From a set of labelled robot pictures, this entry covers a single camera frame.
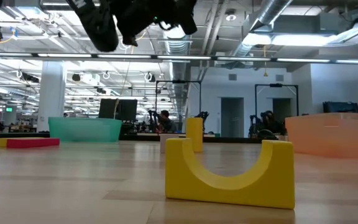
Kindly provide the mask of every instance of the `red foam block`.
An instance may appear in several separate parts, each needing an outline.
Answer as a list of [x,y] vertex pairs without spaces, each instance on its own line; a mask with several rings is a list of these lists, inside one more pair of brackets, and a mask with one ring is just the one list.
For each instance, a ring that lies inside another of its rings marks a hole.
[[25,149],[30,147],[58,146],[59,138],[43,138],[43,139],[8,139],[7,148]]

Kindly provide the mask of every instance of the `doorway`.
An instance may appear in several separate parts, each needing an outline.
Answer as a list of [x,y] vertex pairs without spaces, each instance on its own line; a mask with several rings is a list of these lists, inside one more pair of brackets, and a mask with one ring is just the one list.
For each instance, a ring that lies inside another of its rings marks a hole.
[[221,136],[244,137],[244,99],[221,98]]
[[285,118],[292,116],[291,99],[290,98],[274,98],[273,113],[275,120],[284,122]]

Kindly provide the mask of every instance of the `teal translucent bin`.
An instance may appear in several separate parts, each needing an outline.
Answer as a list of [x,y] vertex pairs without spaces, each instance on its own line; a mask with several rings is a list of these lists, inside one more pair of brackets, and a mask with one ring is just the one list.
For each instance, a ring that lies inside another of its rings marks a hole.
[[107,118],[49,118],[51,138],[62,142],[116,142],[122,121]]

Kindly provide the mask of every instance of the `column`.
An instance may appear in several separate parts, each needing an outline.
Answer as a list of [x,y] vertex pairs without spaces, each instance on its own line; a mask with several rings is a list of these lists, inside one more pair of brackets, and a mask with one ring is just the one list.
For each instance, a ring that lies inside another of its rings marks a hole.
[[49,131],[49,117],[63,117],[66,79],[64,62],[43,62],[37,132]]
[[4,115],[2,116],[2,120],[4,121],[5,126],[16,124],[17,106],[6,106],[3,113]]

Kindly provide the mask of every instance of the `yellow foam block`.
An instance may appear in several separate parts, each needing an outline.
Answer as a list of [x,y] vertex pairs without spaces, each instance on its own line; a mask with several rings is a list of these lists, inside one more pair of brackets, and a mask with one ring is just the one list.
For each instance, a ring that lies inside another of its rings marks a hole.
[[203,152],[203,119],[188,118],[186,120],[186,138],[190,138],[195,152]]
[[40,137],[29,137],[29,138],[0,138],[0,147],[6,147],[9,139],[41,139]]
[[191,139],[167,140],[167,198],[294,209],[292,143],[263,141],[256,164],[234,177],[223,177],[205,169],[191,147]]

